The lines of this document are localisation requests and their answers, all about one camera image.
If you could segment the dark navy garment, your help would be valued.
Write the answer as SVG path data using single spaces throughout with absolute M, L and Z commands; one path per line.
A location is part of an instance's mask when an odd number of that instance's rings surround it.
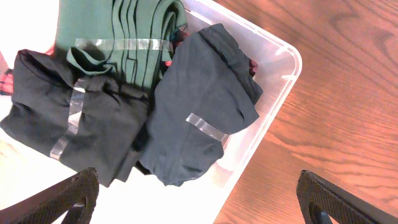
M 154 92 L 139 163 L 165 185 L 195 180 L 223 157 L 222 142 L 255 122 L 263 90 L 222 24 L 191 33 Z

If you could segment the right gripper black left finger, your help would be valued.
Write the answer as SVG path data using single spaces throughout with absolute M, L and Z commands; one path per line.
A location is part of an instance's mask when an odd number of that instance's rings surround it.
M 99 194 L 98 175 L 90 167 L 1 210 L 1 223 L 89 223 Z

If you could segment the dark green garment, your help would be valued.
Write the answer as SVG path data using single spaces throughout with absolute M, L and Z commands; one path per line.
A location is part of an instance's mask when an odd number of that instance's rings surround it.
M 186 25 L 179 0 L 61 0 L 54 56 L 87 75 L 107 73 L 150 92 Z

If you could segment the black cloth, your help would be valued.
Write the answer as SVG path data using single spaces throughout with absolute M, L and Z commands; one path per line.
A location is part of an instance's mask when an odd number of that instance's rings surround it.
M 12 74 L 12 107 L 1 121 L 7 135 L 75 171 L 95 168 L 103 186 L 128 179 L 138 159 L 132 144 L 147 118 L 144 92 L 26 49 Z

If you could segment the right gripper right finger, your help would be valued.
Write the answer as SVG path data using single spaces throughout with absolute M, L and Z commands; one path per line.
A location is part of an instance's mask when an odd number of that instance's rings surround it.
M 302 170 L 296 194 L 306 224 L 396 224 L 397 217 L 361 200 L 339 186 Z

